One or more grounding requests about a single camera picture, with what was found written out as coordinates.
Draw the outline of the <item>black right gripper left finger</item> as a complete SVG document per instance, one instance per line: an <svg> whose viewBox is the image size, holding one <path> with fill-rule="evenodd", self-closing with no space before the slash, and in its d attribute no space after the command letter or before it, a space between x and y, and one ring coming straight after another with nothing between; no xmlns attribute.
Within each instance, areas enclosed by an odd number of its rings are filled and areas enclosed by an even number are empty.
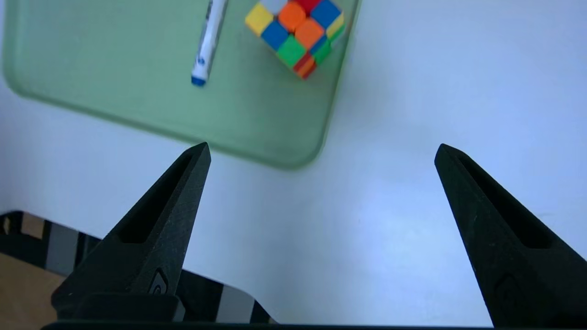
<svg viewBox="0 0 587 330"><path fill-rule="evenodd" d="M182 321L176 291L211 165L183 152L51 297L59 321Z"/></svg>

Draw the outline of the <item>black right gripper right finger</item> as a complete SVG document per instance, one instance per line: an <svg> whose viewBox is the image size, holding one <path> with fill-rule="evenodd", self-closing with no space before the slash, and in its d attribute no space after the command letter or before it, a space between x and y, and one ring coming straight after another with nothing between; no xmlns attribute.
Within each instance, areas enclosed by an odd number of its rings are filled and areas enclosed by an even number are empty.
<svg viewBox="0 0 587 330"><path fill-rule="evenodd" d="M585 259L464 152L434 165L493 326L584 329Z"/></svg>

